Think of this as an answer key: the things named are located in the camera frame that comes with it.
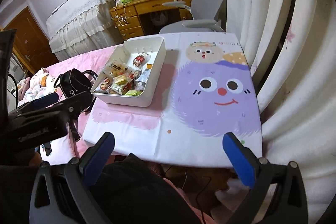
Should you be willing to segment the wooden desk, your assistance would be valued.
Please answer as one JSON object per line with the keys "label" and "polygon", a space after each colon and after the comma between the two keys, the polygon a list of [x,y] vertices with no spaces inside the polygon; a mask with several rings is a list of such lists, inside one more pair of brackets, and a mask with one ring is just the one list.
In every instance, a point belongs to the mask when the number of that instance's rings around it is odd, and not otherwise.
{"label": "wooden desk", "polygon": [[124,6],[116,5],[109,12],[122,38],[127,40],[158,34],[171,23],[192,18],[186,9],[163,5],[172,1],[184,1],[189,6],[192,0],[135,0]]}

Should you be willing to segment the white orange snack bar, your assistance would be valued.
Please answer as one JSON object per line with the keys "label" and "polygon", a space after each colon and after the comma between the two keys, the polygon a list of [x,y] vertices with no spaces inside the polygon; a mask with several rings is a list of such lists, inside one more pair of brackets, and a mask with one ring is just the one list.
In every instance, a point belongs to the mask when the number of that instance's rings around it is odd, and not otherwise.
{"label": "white orange snack bar", "polygon": [[151,73],[152,66],[153,66],[152,64],[146,64],[145,68],[141,72],[141,75],[137,78],[137,81],[147,83]]}

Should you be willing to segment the red round pastry packet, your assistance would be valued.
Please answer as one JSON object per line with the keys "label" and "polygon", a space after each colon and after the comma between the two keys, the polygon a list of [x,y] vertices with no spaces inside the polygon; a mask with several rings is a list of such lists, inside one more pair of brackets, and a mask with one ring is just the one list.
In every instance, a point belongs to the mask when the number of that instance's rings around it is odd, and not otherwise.
{"label": "red round pastry packet", "polygon": [[133,59],[133,65],[137,68],[143,67],[150,60],[150,55],[147,53],[140,53]]}

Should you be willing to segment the grey office chair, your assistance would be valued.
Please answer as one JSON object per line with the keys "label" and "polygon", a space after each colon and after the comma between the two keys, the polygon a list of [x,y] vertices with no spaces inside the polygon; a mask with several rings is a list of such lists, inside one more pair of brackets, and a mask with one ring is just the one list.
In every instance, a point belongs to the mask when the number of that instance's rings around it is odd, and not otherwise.
{"label": "grey office chair", "polygon": [[191,20],[181,20],[169,24],[160,30],[160,34],[178,32],[223,32],[219,11],[225,0],[192,0],[191,6],[184,1],[165,2],[166,7],[178,7],[191,13]]}

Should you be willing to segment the white curtain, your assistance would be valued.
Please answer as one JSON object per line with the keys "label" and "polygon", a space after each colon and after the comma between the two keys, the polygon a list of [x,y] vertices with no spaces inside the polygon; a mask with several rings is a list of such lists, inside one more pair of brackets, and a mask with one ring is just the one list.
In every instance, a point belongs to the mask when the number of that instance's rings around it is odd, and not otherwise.
{"label": "white curtain", "polygon": [[299,164],[308,221],[335,196],[335,0],[227,0],[250,67],[263,154]]}

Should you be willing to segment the black handbag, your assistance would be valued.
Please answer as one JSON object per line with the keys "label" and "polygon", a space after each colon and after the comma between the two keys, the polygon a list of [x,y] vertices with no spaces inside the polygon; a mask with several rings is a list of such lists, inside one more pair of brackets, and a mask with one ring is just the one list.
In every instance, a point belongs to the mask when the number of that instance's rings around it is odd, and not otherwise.
{"label": "black handbag", "polygon": [[60,116],[65,125],[68,125],[74,141],[79,141],[81,136],[75,122],[81,113],[89,113],[96,98],[91,94],[92,83],[87,75],[94,80],[97,74],[92,70],[81,72],[71,69],[60,74],[54,83],[54,88],[60,88],[65,100],[56,104],[56,110],[60,110]]}

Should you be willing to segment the red white snack packet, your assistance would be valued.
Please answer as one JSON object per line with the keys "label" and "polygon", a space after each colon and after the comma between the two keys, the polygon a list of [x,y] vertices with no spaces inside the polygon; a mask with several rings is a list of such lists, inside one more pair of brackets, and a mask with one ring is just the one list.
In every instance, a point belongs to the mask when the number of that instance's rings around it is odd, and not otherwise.
{"label": "red white snack packet", "polygon": [[99,87],[97,87],[97,92],[107,93],[110,86],[111,86],[110,79],[108,79],[107,77],[100,83]]}

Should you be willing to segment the Lipo cream biscuit packet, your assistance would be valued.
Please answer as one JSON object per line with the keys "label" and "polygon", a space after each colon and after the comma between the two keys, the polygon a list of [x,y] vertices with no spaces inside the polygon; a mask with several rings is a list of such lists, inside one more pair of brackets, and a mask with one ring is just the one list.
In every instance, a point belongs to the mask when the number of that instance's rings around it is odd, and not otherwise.
{"label": "Lipo cream biscuit packet", "polygon": [[111,84],[108,89],[109,94],[123,94],[123,85]]}

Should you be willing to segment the brown nut cracker bag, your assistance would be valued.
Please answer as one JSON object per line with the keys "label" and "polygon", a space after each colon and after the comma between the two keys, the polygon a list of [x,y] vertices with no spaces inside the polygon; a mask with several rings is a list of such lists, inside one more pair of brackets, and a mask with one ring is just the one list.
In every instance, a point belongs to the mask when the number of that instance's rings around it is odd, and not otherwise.
{"label": "brown nut cracker bag", "polygon": [[129,78],[132,79],[132,80],[136,80],[140,77],[141,74],[142,74],[141,70],[131,71],[129,73]]}

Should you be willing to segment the cartoon printed tablecloth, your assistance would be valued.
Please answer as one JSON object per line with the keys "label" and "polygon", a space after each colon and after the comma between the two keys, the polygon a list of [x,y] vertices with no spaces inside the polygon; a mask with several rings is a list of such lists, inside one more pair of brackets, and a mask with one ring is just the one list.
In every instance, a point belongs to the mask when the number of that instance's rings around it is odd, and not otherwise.
{"label": "cartoon printed tablecloth", "polygon": [[83,138],[95,144],[105,132],[114,153],[169,165],[231,166],[223,136],[232,132],[261,156],[259,107],[249,66],[235,34],[181,32],[158,36],[166,56],[148,107],[97,100]]}

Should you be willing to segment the golden fried snack bag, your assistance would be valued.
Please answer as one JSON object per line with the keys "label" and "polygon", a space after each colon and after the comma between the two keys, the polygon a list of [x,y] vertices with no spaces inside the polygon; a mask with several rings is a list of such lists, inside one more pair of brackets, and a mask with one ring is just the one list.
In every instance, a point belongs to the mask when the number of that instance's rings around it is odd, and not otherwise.
{"label": "golden fried snack bag", "polygon": [[110,77],[117,77],[130,72],[130,67],[117,61],[108,62],[102,69],[102,72]]}

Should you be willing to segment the green pastry packet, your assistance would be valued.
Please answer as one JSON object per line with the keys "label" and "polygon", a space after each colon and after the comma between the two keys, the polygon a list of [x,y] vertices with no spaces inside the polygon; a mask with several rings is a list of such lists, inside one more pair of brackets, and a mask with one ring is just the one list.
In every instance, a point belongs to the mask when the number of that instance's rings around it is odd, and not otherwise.
{"label": "green pastry packet", "polygon": [[126,96],[139,96],[142,94],[142,90],[129,90],[125,93]]}

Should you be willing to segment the brown wooden door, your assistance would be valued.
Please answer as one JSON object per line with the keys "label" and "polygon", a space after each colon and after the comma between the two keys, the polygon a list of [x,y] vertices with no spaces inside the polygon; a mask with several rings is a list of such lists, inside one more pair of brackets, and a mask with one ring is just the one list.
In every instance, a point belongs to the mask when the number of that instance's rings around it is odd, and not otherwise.
{"label": "brown wooden door", "polygon": [[29,8],[24,8],[5,26],[5,30],[13,29],[16,30],[14,53],[30,74],[59,62],[50,49],[49,39],[40,29]]}

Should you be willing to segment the dark brownie red-edged packet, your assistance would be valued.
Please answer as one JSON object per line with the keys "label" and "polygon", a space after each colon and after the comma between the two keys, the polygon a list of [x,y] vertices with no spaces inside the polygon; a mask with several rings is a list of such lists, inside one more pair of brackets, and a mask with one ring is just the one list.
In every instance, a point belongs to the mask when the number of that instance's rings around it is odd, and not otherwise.
{"label": "dark brownie red-edged packet", "polygon": [[129,90],[132,90],[133,89],[133,84],[134,84],[134,81],[131,81],[129,83],[127,83],[124,87],[123,87],[123,94],[125,94],[127,91]]}

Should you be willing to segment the white lace covered furniture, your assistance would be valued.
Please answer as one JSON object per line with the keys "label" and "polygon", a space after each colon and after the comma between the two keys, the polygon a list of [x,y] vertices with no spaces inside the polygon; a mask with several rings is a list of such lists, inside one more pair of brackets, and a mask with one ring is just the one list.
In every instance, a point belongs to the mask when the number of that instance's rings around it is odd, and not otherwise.
{"label": "white lace covered furniture", "polygon": [[123,43],[110,10],[114,0],[68,0],[46,22],[59,61]]}

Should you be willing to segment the yellow snack packet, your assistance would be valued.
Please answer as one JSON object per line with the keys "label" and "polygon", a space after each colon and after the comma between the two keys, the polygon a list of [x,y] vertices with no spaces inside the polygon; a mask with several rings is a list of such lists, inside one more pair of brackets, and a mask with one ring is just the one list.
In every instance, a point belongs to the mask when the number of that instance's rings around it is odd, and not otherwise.
{"label": "yellow snack packet", "polygon": [[127,75],[119,75],[113,78],[113,84],[124,85],[127,83]]}

